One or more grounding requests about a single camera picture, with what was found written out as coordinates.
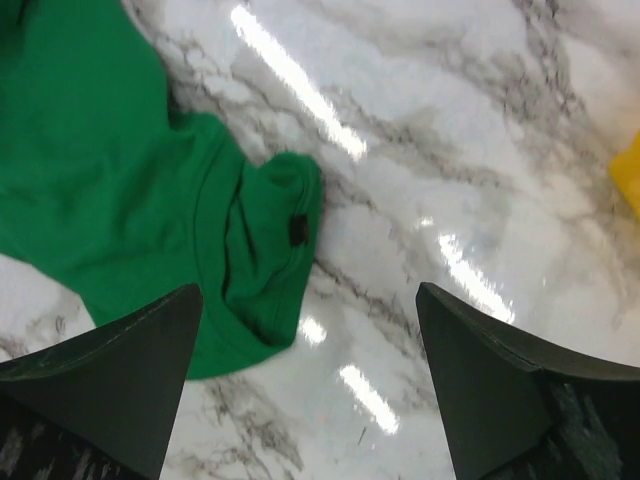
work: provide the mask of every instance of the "green t-shirt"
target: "green t-shirt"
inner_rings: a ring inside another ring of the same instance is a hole
[[[18,22],[20,4],[0,0],[0,252],[77,292],[97,325],[198,283],[189,378],[289,346],[315,163],[254,167],[215,116],[169,111],[162,63],[118,0],[34,0]]]

